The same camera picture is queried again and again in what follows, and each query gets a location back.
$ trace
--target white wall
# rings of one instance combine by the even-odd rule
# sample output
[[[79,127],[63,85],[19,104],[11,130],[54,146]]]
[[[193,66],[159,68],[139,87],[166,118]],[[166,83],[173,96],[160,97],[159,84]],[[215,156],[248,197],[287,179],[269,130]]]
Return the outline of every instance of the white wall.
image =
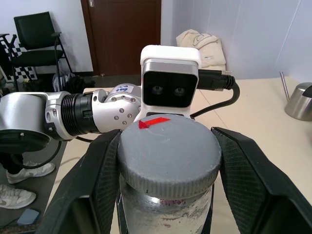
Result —
[[[49,11],[74,72],[93,71],[80,0],[1,0],[0,33],[16,34],[13,17]],[[55,73],[54,66],[38,73]]]
[[[175,4],[172,38],[189,28],[218,36],[235,77],[273,78],[281,70],[299,81],[312,81],[311,0],[176,0]]]
[[[162,0],[161,45],[176,46],[176,37],[190,29],[192,0]]]

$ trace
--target table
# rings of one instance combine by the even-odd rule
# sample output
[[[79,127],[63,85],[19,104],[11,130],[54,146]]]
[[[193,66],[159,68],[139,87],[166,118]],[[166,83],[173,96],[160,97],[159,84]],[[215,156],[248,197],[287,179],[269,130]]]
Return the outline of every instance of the table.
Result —
[[[286,78],[290,91],[297,82]],[[222,127],[253,138],[262,151],[277,167],[284,171],[301,193],[312,204],[312,125],[288,116],[283,108],[286,99],[279,78],[238,80],[241,89],[239,100],[228,107],[205,113],[196,121],[208,128]],[[197,90],[191,113],[231,97],[231,91]],[[97,134],[87,134],[94,139]],[[88,148],[88,143],[76,139],[68,142],[49,202],[62,178],[78,162]],[[117,213],[114,213],[112,234],[119,234]],[[220,175],[215,182],[214,214],[211,234],[238,234],[234,217],[226,200]]]

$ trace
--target chair leg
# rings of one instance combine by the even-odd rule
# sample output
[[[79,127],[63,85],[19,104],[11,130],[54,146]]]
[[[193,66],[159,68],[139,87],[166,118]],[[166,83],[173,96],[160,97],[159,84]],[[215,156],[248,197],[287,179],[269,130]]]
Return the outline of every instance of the chair leg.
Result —
[[[13,74],[15,90],[16,90],[16,92],[18,92],[19,91],[19,85],[18,85],[18,79],[17,79],[17,77],[15,75],[15,68],[14,68],[14,66],[12,66],[12,74]]]
[[[60,84],[59,61],[57,61],[57,74],[58,74],[58,86],[59,86],[59,90],[62,91],[62,86],[61,86],[61,84]]]
[[[67,55],[66,55],[66,53],[65,53],[64,47],[63,47],[62,42],[61,42],[60,40],[59,40],[59,44],[60,44],[60,46],[61,46],[61,48],[62,48],[62,51],[63,51],[63,53],[64,53],[64,57],[65,57],[65,59],[66,59],[67,65],[68,65],[68,67],[69,67],[69,70],[70,70],[71,73],[73,73],[73,70],[72,70],[72,68],[71,68],[71,66],[70,66],[70,64],[69,64]]]

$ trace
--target silver robot arm segment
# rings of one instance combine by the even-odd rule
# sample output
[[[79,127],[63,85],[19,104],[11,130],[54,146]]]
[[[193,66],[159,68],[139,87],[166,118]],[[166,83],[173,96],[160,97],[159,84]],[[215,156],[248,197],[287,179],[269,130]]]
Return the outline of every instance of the silver robot arm segment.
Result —
[[[85,94],[62,95],[45,109],[45,128],[55,139],[70,140],[86,133],[125,129],[138,115],[141,89],[121,84],[111,92],[99,89]]]
[[[24,142],[27,152],[40,150],[51,137],[71,140],[86,133],[125,129],[140,107],[141,88],[132,84],[85,94],[12,93],[0,100],[0,142],[10,150],[14,142]]]

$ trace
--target metal rod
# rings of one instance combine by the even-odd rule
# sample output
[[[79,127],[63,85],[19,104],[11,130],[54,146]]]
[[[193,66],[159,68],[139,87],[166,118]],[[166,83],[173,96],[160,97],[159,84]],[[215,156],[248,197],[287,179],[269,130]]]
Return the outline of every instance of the metal rod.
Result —
[[[60,44],[60,46],[61,46],[61,48],[62,48],[62,51],[63,51],[63,53],[64,53],[64,56],[65,56],[65,59],[66,59],[66,62],[67,62],[68,68],[69,68],[70,72],[71,72],[71,73],[73,73],[72,67],[71,67],[71,66],[70,66],[70,64],[69,64],[69,61],[68,61],[67,55],[66,55],[66,53],[65,53],[65,50],[64,50],[63,44],[62,44],[62,42],[60,41],[60,39],[58,39],[58,40],[59,40],[59,44]]]
[[[279,73],[281,75],[281,79],[282,79],[282,83],[283,83],[283,87],[284,87],[286,100],[289,101],[289,93],[288,93],[287,85],[286,85],[286,82],[285,82],[284,73],[283,72],[279,72]]]
[[[12,76],[14,80],[15,91],[18,92],[19,91],[18,79],[16,78],[15,67],[13,65],[12,65]]]

